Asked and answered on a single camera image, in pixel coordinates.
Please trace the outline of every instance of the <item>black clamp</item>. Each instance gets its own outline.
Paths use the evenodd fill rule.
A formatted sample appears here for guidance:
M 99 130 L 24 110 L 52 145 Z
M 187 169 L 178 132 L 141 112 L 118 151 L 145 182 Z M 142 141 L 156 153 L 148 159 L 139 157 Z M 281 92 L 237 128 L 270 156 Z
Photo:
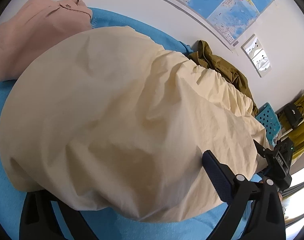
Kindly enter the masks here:
M 240 240 L 286 239 L 282 204 L 273 180 L 257 183 L 235 175 L 209 150 L 203 153 L 202 164 L 218 196 L 228 204 L 207 240 L 230 240 L 249 200 L 254 201 L 254 206 Z
M 265 158 L 268 164 L 259 175 L 271 178 L 280 191 L 289 188 L 292 181 L 289 171 L 294 152 L 293 142 L 287 138 L 277 144 L 273 151 L 265 149 L 255 140 L 254 144 L 258 154 Z
M 46 190 L 28 192 L 20 220 L 20 240 L 67 240 L 55 217 L 51 201 L 57 201 L 74 240 L 99 240 L 82 214 Z

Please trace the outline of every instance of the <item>clothing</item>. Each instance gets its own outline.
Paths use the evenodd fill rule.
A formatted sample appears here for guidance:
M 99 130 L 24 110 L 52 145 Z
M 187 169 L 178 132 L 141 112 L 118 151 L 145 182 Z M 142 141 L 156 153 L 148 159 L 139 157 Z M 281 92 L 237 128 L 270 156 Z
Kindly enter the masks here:
M 0 81 L 18 79 L 43 52 L 90 30 L 92 11 L 82 0 L 28 0 L 0 24 Z
M 18 190 L 77 210 L 181 221 L 221 204 L 201 157 L 250 179 L 267 147 L 253 103 L 219 73 L 130 27 L 74 35 L 38 57 L 0 117 L 0 157 Z
M 253 101 L 253 114 L 254 116 L 258 114 L 258 108 L 253 100 L 246 77 L 225 59 L 213 55 L 211 48 L 206 41 L 199 41 L 198 50 L 191 53 L 188 58 L 193 60 L 197 65 L 213 69 L 220 73 L 227 82 L 233 84 L 237 90 Z
M 298 110 L 304 118 L 304 95 L 299 98 L 294 104 L 297 106 Z M 286 130 L 289 130 L 291 128 L 284 112 L 281 112 L 281 114 L 279 115 L 279 122 Z M 298 160 L 298 158 L 301 157 L 301 155 L 304 153 L 304 122 L 297 128 L 295 128 L 293 131 L 291 131 L 288 134 L 288 137 L 294 143 L 294 153 L 292 158 L 293 165 L 295 161 Z

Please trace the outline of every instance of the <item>screw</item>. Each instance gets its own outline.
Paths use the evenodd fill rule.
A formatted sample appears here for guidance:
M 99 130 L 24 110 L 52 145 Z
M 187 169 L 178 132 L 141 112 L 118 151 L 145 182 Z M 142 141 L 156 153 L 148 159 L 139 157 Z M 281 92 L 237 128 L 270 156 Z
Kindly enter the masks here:
M 271 179 L 268 179 L 266 182 L 267 182 L 267 184 L 270 185 L 270 186 L 274 185 L 274 182 L 273 182 Z
M 244 181 L 245 177 L 242 174 L 237 174 L 236 179 L 239 180 L 239 181 Z

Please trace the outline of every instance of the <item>white wall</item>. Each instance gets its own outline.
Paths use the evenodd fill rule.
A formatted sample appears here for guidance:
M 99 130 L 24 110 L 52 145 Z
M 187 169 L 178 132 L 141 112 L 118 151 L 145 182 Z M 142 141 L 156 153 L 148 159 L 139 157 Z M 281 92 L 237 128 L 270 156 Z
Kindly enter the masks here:
M 12 17 L 26 1 L 12 0 L 0 23 Z M 114 11 L 147 23 L 186 44 L 193 45 L 199 39 L 207 41 L 213 53 L 224 57 L 244 73 L 258 107 L 269 102 L 276 111 L 304 89 L 304 15 L 293 0 L 273 2 L 241 36 L 233 53 L 202 25 L 207 23 L 199 15 L 176 0 L 84 2 L 90 7 Z M 272 71 L 264 78 L 258 76 L 240 48 L 252 34 L 258 36 L 271 61 Z

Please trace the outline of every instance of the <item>white rod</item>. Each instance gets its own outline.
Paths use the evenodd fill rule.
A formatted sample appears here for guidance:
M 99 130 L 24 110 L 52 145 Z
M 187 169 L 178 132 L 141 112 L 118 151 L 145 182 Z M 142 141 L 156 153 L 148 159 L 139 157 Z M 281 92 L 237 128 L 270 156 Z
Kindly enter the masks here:
M 302 123 L 304 122 L 304 119 L 298 124 L 298 126 L 300 126 Z M 288 136 L 286 136 L 287 134 L 289 134 L 293 129 L 290 128 L 288 131 L 286 131 L 282 137 L 281 137 L 281 140 L 284 141 Z

